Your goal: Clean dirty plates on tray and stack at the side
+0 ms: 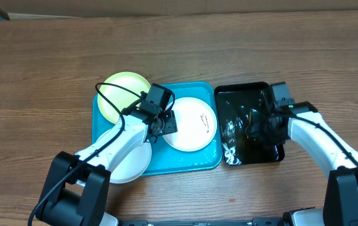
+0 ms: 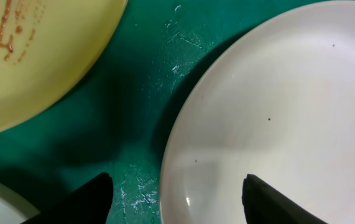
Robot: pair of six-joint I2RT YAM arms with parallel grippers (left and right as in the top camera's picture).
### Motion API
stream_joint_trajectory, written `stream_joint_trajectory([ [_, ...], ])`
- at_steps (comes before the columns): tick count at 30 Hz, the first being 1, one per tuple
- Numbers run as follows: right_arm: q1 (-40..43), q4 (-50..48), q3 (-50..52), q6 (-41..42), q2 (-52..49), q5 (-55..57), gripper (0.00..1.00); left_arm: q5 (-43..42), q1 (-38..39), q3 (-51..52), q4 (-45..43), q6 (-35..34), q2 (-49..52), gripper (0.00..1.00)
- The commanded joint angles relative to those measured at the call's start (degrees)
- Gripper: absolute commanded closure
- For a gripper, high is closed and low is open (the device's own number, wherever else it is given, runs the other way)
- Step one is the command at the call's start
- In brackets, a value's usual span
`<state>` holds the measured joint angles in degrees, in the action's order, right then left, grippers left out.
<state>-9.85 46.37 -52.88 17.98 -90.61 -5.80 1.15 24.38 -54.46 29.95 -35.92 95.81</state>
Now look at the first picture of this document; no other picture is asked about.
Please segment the white plate with stain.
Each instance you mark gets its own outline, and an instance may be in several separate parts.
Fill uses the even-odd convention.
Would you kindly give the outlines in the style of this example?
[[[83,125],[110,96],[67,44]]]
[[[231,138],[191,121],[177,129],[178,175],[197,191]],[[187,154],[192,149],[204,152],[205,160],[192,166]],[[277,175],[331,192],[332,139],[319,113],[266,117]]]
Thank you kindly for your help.
[[[195,97],[182,97],[175,101],[172,111],[177,132],[163,135],[174,149],[184,152],[205,148],[216,135],[216,114],[212,107]]]

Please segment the yellow green sponge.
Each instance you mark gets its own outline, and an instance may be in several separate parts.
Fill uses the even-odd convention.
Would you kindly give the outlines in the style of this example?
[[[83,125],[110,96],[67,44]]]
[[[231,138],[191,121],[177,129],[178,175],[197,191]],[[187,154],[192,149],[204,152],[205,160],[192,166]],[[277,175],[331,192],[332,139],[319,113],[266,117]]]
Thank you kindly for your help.
[[[255,132],[255,112],[254,111],[250,111],[248,113],[248,125],[245,129],[245,134],[247,138],[252,138],[253,137],[253,133]]]

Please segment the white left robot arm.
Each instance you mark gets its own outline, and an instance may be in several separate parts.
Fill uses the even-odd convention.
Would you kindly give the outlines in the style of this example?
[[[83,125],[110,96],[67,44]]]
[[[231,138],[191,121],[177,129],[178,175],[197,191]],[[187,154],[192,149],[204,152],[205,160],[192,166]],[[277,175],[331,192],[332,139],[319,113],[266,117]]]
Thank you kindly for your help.
[[[48,225],[118,225],[105,211],[112,172],[148,138],[176,131],[172,110],[135,110],[75,155],[60,152],[51,162],[28,224],[37,218]]]

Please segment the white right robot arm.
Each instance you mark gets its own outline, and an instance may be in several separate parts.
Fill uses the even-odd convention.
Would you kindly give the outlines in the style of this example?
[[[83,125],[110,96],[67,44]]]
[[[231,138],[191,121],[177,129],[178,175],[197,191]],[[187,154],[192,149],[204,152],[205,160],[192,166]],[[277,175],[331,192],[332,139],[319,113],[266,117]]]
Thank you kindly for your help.
[[[269,146],[299,144],[327,178],[323,208],[284,213],[280,225],[358,225],[358,152],[340,138],[309,102],[253,110],[248,137]]]

